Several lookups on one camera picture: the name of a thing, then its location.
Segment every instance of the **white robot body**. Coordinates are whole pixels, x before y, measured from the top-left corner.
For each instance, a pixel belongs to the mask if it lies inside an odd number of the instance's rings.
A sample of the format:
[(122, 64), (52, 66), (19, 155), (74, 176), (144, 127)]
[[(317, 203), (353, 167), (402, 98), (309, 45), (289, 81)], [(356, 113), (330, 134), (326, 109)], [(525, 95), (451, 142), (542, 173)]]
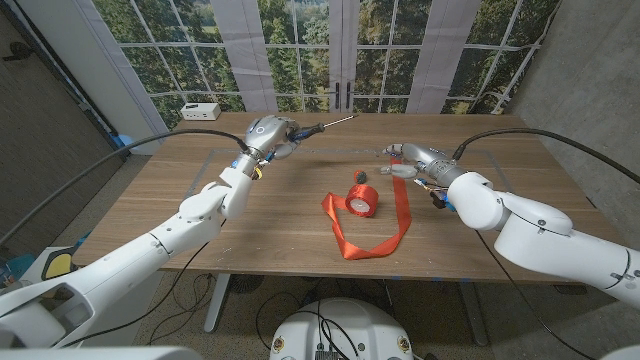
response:
[[(318, 303), (299, 311), (318, 312)], [(333, 343), (350, 359), (411, 360), (413, 353), (406, 331), (390, 315), (364, 301), (332, 298), (320, 302), (320, 315), (337, 322), (358, 349), (358, 357), (345, 335), (334, 325)], [(322, 335), (315, 314), (297, 312), (278, 328), (271, 344), (271, 360), (338, 359), (335, 349), (329, 352), (329, 341)]]

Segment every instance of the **glass pane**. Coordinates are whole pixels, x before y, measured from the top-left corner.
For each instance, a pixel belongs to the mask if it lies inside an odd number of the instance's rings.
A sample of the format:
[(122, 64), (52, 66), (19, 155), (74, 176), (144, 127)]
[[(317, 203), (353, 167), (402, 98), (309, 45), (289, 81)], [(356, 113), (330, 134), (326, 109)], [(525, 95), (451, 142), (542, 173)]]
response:
[(180, 109), (184, 106), (184, 101), (179, 95), (167, 95), (151, 98), (153, 104), (158, 109), (162, 120), (169, 130), (173, 130), (182, 120)]
[(329, 2), (295, 0), (298, 43), (329, 45)]
[(482, 0), (467, 44), (500, 45), (515, 7), (516, 0)]
[(509, 86), (511, 79), (513, 79), (528, 52), (529, 49), (503, 51), (485, 91), (494, 91), (502, 94)]
[(191, 41), (221, 43), (222, 37), (209, 1), (174, 0), (182, 24), (187, 27)]
[(122, 48), (122, 51), (148, 93), (177, 90), (155, 48)]
[(220, 105), (222, 111), (246, 111), (240, 95), (213, 95), (213, 100)]
[(199, 103), (216, 102), (213, 100), (213, 98), (209, 94), (186, 94), (186, 97), (188, 102), (199, 102)]
[(391, 50), (384, 93), (409, 95), (420, 50)]
[(317, 98), (317, 97), (304, 98), (304, 111), (329, 112), (329, 98)]
[(392, 0), (362, 0), (360, 2), (358, 44), (387, 45), (392, 16)]
[(374, 98), (355, 98), (353, 99), (354, 112), (378, 112), (379, 99)]
[(525, 1), (513, 24), (507, 45), (533, 44), (542, 35), (544, 27), (559, 0)]
[(497, 51), (464, 49), (449, 96), (477, 96)]
[(190, 48), (162, 47), (160, 51), (182, 90), (207, 90)]
[(522, 79), (524, 79), (524, 75), (527, 73), (527, 71), (529, 71), (529, 67), (531, 66), (531, 63), (532, 63), (532, 61), (529, 60), (527, 65), (524, 66), (524, 70), (520, 73), (520, 76), (518, 76), (518, 79), (516, 80), (516, 82), (511, 87), (511, 90), (509, 91), (509, 97), (510, 98), (513, 99), (513, 96), (516, 94), (516, 91), (518, 91), (518, 88), (520, 87), (520, 84), (522, 83)]
[(382, 99), (383, 113), (403, 114), (407, 111), (407, 102), (409, 99)]
[(354, 91), (364, 95), (380, 94), (386, 54), (387, 50), (358, 50)]
[(155, 41), (187, 41), (169, 0), (136, 0), (136, 4)]
[(149, 42), (149, 37), (129, 0), (94, 0), (93, 4), (117, 42)]
[(304, 93), (329, 92), (329, 50), (300, 49), (300, 63)]
[(278, 111), (301, 112), (302, 100), (299, 96), (276, 96)]
[(449, 99), (444, 102), (441, 114), (466, 114), (473, 101)]
[(195, 50), (211, 91), (238, 91), (238, 84), (224, 48), (196, 47)]
[(394, 45), (421, 45), (429, 19), (431, 0), (400, 0), (396, 13)]
[(265, 43), (295, 43), (290, 0), (258, 0), (258, 10)]
[(472, 114), (491, 114), (493, 109), (498, 104), (498, 98), (493, 95), (487, 94), (482, 97), (473, 107)]
[(299, 94), (298, 59), (296, 49), (268, 48), (267, 57), (276, 93)]

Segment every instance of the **metal shaft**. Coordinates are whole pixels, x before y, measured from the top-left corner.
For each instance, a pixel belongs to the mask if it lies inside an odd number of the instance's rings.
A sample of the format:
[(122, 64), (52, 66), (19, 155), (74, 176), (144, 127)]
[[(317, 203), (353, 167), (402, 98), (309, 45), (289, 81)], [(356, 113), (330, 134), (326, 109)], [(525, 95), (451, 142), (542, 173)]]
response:
[(346, 118), (344, 118), (344, 119), (340, 119), (340, 120), (336, 120), (336, 121), (334, 121), (334, 122), (328, 123), (328, 124), (326, 124), (324, 127), (331, 126), (331, 125), (335, 125), (335, 124), (337, 124), (337, 123), (340, 123), (340, 122), (343, 122), (343, 121), (347, 121), (347, 120), (349, 120), (349, 119), (353, 119), (354, 117), (357, 117), (357, 116), (358, 116), (358, 115), (351, 115), (351, 116), (347, 116), (347, 117), (346, 117)]

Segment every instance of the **wall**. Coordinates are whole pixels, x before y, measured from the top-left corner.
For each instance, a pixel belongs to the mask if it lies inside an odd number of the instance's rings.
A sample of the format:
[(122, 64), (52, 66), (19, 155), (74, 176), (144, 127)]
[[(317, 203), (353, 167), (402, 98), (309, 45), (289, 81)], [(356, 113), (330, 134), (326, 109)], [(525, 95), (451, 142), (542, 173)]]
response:
[[(0, 13), (0, 54), (25, 40)], [(36, 205), (113, 149), (65, 87), (35, 55), (0, 60), (0, 235)], [(119, 158), (62, 193), (0, 246), (3, 257), (37, 256), (116, 170)]]
[[(133, 140), (153, 135), (72, 0), (22, 0), (20, 5), (121, 135)], [(133, 153), (152, 154), (158, 146), (149, 143)]]
[[(640, 173), (640, 2), (565, 1), (507, 112), (558, 132)], [(553, 140), (560, 164), (640, 249), (640, 186)]]

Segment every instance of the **robotic arm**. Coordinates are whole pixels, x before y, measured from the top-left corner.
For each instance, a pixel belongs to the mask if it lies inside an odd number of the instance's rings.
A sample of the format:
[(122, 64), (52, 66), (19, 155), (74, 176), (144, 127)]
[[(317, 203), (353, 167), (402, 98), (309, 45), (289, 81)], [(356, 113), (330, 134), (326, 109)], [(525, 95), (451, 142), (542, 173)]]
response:
[[(272, 159), (284, 159), (296, 149), (298, 132), (289, 118), (256, 119), (245, 136), (249, 149), (220, 174), (224, 184), (207, 184), (160, 226), (85, 268), (0, 296), (0, 348), (16, 340), (25, 347), (59, 348), (86, 335), (109, 305), (169, 259), (214, 239), (220, 233), (219, 215), (239, 217), (252, 180)], [(54, 308), (42, 301), (59, 291), (71, 298)]]
[(495, 249), (526, 269), (576, 280), (640, 308), (640, 252), (573, 229), (571, 219), (549, 205), (493, 190), (482, 175), (467, 172), (444, 153), (414, 144), (385, 149), (415, 165), (394, 165), (396, 176), (425, 173), (448, 187), (448, 201), (475, 230), (495, 229)]

